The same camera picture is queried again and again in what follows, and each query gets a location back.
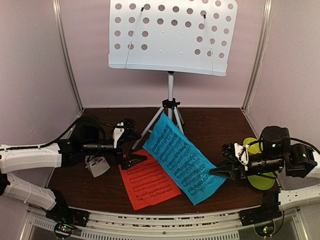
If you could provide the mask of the blue sheet music paper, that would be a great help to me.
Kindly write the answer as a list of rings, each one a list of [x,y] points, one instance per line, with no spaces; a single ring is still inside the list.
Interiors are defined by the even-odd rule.
[[[143,148],[157,160],[195,206],[211,197],[226,181],[209,174],[212,164],[162,113]]]

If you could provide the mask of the white perforated music stand desk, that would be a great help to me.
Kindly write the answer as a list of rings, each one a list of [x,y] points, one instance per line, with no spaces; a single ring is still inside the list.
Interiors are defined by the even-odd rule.
[[[234,0],[112,0],[108,65],[224,77]]]

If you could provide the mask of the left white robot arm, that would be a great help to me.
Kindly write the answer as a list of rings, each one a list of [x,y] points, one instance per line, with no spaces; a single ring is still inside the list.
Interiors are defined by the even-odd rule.
[[[43,188],[20,179],[13,173],[19,170],[37,168],[69,168],[85,163],[93,177],[99,177],[110,169],[106,157],[112,156],[123,170],[147,160],[144,155],[123,154],[122,145],[138,141],[141,136],[135,132],[135,122],[124,119],[109,124],[111,136],[106,137],[101,122],[94,116],[83,116],[75,120],[69,129],[69,138],[62,135],[38,145],[9,146],[0,148],[0,194],[42,208],[46,217],[57,223],[84,226],[88,212],[68,206],[63,194],[55,189]]]

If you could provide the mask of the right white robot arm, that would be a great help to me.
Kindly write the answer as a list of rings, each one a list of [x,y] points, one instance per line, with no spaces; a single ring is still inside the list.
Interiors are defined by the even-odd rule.
[[[224,162],[209,173],[235,180],[243,186],[249,176],[266,178],[267,173],[284,172],[292,178],[319,178],[320,151],[311,143],[290,136],[289,129],[276,125],[265,127],[257,140],[247,144],[222,146]],[[268,192],[259,207],[248,209],[259,220],[266,221],[282,210],[320,200],[320,185]]]

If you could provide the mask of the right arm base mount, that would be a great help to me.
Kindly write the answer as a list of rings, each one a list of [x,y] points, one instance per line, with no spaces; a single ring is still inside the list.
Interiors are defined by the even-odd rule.
[[[240,221],[243,227],[253,225],[254,232],[261,238],[272,238],[282,228],[285,219],[284,211],[278,208],[256,207],[241,210]],[[275,220],[281,217],[280,226],[276,229]]]

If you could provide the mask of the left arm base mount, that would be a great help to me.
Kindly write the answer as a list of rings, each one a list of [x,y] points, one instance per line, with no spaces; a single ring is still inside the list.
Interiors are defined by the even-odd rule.
[[[90,213],[85,210],[79,210],[68,207],[63,210],[45,210],[45,217],[56,222],[53,232],[60,239],[69,238],[78,227],[86,227]]]

